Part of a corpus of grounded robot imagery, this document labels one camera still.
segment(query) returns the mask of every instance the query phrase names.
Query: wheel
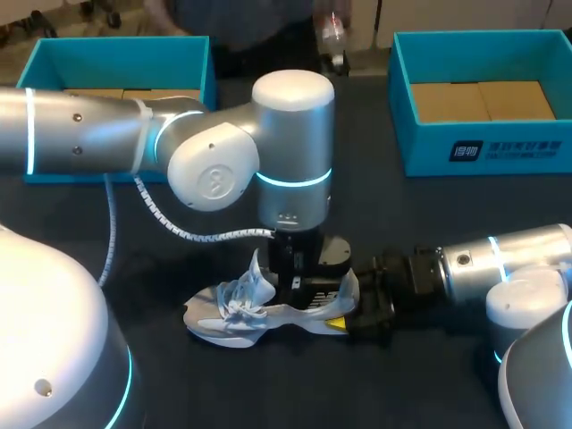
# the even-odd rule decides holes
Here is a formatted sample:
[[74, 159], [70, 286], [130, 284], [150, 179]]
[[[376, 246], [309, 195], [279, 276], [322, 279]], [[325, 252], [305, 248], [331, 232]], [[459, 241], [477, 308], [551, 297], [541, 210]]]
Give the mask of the wheel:
[[83, 15], [89, 16], [93, 13], [94, 10], [93, 2], [91, 0], [88, 2], [82, 2], [80, 3], [80, 8]]
[[108, 13], [107, 25], [110, 29], [119, 29], [122, 26], [122, 16], [118, 12]]
[[44, 27], [44, 36], [46, 38], [57, 38], [57, 32], [51, 27]]
[[30, 17], [20, 20], [18, 25], [22, 27], [28, 34], [34, 30], [34, 21]]
[[5, 43], [10, 38], [10, 27], [7, 25], [0, 27], [0, 46], [5, 45]]

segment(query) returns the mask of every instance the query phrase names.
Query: shoe sole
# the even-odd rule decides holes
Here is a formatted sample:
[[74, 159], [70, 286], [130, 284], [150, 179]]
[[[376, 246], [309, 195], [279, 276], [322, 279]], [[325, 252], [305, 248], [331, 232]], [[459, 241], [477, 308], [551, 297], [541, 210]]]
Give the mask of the shoe sole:
[[[333, 329], [330, 326], [328, 326], [324, 321], [319, 321], [319, 320], [305, 322], [302, 324], [295, 324], [295, 325], [316, 335], [347, 335], [346, 332], [341, 331], [339, 329]], [[266, 331], [268, 331], [267, 329], [264, 329], [241, 336], [221, 338], [221, 337], [210, 337], [208, 335], [204, 335], [202, 333], [193, 331], [188, 326], [187, 329], [189, 330], [190, 333], [199, 337], [201, 340], [208, 341], [217, 346], [226, 347], [229, 349], [247, 349], [249, 347], [252, 347], [257, 343], [260, 337], [262, 337], [266, 333]]]

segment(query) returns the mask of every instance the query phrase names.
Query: person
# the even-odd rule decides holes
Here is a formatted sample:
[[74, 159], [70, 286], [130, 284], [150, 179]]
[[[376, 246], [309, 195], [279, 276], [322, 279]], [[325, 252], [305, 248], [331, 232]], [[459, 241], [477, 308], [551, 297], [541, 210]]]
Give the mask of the person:
[[319, 72], [315, 19], [336, 11], [349, 25], [351, 0], [145, 0], [168, 36], [209, 36], [217, 79], [281, 69]]

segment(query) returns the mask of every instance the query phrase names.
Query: box label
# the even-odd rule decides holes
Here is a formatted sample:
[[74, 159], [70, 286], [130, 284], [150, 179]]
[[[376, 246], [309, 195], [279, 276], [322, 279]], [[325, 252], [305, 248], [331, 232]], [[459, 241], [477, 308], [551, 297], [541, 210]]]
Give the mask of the box label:
[[547, 159], [558, 154], [561, 141], [494, 141], [486, 159]]
[[482, 148], [482, 140], [460, 140], [453, 145], [449, 161], [452, 163], [476, 161], [481, 155]]

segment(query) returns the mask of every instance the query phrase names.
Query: black cable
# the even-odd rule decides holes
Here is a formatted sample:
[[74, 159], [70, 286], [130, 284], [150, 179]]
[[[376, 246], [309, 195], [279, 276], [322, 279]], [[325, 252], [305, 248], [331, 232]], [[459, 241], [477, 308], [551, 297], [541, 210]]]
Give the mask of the black cable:
[[377, 31], [379, 31], [379, 21], [381, 20], [382, 17], [382, 4], [383, 0], [377, 0], [377, 10], [375, 11], [375, 25], [374, 25], [374, 31], [376, 33]]
[[544, 14], [543, 23], [541, 24], [540, 29], [544, 29], [544, 27], [546, 27], [546, 20], [548, 20], [548, 14], [551, 12], [553, 3], [554, 0], [550, 0], [550, 2], [548, 3], [548, 7], [546, 8], [546, 13]]

